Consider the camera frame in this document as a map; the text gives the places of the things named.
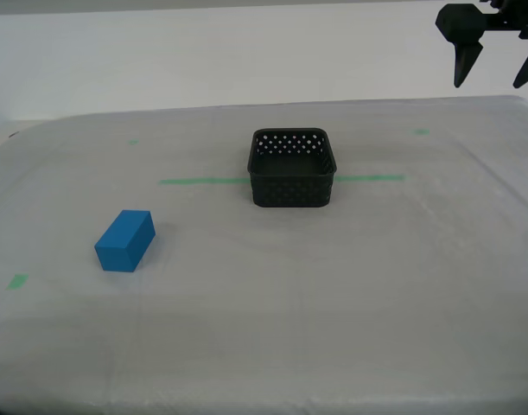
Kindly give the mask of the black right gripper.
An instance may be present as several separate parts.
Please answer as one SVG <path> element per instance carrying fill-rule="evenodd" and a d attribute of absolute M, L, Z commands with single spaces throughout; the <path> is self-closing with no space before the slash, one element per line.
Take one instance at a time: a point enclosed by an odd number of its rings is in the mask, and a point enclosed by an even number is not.
<path fill-rule="evenodd" d="M 456 88 L 463 84 L 482 52 L 478 41 L 486 31 L 522 31 L 528 26 L 528 0 L 484 3 L 496 12 L 482 13 L 474 3 L 449 3 L 441 8 L 436 18 L 436 26 L 444 38 L 455 43 Z M 512 85 L 520 88 L 527 82 L 528 56 Z"/>

